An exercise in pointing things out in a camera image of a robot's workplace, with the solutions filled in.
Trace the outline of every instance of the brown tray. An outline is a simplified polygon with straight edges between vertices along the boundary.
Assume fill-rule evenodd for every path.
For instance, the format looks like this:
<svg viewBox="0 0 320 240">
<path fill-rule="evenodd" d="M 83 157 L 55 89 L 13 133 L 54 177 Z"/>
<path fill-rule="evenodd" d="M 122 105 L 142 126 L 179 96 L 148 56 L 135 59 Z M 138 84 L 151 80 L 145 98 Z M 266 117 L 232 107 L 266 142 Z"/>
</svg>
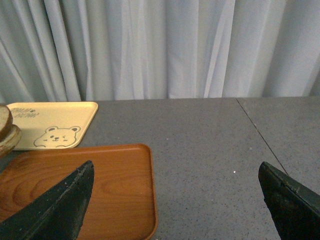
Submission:
<svg viewBox="0 0 320 240">
<path fill-rule="evenodd" d="M 30 151 L 0 174 L 0 222 L 87 160 L 91 200 L 78 240 L 148 240 L 158 224 L 152 154 L 143 144 Z"/>
</svg>

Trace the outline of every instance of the bear illustration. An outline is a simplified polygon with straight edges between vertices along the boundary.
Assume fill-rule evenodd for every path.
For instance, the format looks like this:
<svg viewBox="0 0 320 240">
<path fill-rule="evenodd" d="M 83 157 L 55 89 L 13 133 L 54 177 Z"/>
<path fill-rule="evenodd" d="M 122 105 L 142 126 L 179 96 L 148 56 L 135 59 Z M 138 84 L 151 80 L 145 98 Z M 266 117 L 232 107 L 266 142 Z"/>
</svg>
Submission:
<svg viewBox="0 0 320 240">
<path fill-rule="evenodd" d="M 61 148 L 72 145 L 77 139 L 76 134 L 80 131 L 79 126 L 70 128 L 58 128 L 50 126 L 45 130 L 45 133 L 34 141 L 36 147 L 44 148 Z"/>
</svg>

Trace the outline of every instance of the gray countertop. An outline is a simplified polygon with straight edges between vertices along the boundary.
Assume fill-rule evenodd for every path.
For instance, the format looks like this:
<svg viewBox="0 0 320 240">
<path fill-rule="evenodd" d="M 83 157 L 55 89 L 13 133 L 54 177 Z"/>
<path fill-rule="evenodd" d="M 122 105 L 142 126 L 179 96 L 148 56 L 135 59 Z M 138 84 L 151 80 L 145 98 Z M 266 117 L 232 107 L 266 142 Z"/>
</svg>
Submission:
<svg viewBox="0 0 320 240">
<path fill-rule="evenodd" d="M 153 240 L 276 240 L 258 169 L 263 161 L 282 171 L 284 166 L 319 193 L 319 102 L 98 101 L 78 147 L 144 143 L 152 149 L 159 217 Z M 19 153 L 2 158 L 0 171 Z"/>
</svg>

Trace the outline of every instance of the black claw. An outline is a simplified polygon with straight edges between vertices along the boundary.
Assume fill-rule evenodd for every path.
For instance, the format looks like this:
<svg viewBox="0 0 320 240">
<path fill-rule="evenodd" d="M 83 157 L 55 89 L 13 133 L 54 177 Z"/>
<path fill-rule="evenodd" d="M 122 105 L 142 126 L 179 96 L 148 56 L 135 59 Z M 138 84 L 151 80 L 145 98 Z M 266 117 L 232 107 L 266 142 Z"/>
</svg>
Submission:
<svg viewBox="0 0 320 240">
<path fill-rule="evenodd" d="M 282 240 L 320 240 L 320 196 L 263 162 L 259 181 Z"/>
<path fill-rule="evenodd" d="M 0 223 L 1 240 L 75 240 L 94 184 L 87 161 L 25 208 Z"/>
</svg>

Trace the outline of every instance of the white curtain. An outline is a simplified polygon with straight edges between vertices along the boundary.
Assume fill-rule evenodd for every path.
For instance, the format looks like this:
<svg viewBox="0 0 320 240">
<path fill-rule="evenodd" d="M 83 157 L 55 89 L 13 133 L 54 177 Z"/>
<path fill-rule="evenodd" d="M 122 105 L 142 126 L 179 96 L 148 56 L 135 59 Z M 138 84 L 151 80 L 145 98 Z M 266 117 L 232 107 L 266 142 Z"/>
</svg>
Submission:
<svg viewBox="0 0 320 240">
<path fill-rule="evenodd" d="M 0 103 L 314 95 L 319 0 L 0 1 Z"/>
</svg>

